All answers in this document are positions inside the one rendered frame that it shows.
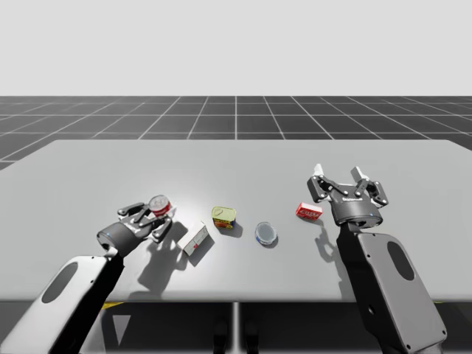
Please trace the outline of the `green and blue rectangular can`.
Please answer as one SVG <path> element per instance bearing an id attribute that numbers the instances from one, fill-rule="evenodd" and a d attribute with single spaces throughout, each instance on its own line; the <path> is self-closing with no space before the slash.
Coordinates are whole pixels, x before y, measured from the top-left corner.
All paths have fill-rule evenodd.
<path id="1" fill-rule="evenodd" d="M 224 229 L 233 229 L 236 222 L 236 210 L 224 206 L 214 206 L 211 211 L 211 217 L 215 227 Z"/>

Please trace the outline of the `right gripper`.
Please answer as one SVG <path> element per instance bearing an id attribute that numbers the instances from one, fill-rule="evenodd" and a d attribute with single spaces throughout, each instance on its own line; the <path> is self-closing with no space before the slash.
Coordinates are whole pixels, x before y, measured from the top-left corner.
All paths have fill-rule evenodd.
<path id="1" fill-rule="evenodd" d="M 373 181 L 356 166 L 351 171 L 356 184 L 340 185 L 325 177 L 321 164 L 316 164 L 307 185 L 315 203 L 329 201 L 337 226 L 378 226 L 383 218 L 378 208 L 389 204 L 379 181 Z"/>

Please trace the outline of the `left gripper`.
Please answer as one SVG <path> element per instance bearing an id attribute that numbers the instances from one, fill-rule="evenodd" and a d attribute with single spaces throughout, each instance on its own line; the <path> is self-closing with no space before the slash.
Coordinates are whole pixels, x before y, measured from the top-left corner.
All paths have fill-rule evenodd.
<path id="1" fill-rule="evenodd" d="M 113 223 L 97 233 L 97 241 L 106 250 L 115 249 L 120 257 L 128 256 L 143 240 L 152 240 L 161 243 L 173 225 L 173 217 L 177 208 L 172 206 L 170 210 L 159 217 L 151 225 L 140 226 L 144 217 L 150 214 L 150 209 L 145 203 L 137 203 L 125 206 L 117 211 L 120 221 Z"/>

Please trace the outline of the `red and white can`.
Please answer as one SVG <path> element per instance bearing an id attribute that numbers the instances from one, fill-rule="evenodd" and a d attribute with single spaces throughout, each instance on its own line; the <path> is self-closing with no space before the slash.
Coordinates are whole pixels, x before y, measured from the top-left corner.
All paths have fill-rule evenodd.
<path id="1" fill-rule="evenodd" d="M 156 195 L 152 197 L 147 205 L 149 210 L 157 218 L 169 215 L 172 210 L 172 204 L 166 195 Z"/>

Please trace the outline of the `red and white carton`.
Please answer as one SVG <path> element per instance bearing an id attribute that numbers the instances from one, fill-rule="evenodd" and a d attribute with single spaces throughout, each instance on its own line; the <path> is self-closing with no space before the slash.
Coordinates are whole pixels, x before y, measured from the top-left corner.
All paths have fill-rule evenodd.
<path id="1" fill-rule="evenodd" d="M 205 255 L 215 244 L 205 223 L 197 222 L 190 227 L 187 233 L 177 242 L 177 246 L 189 258 Z"/>

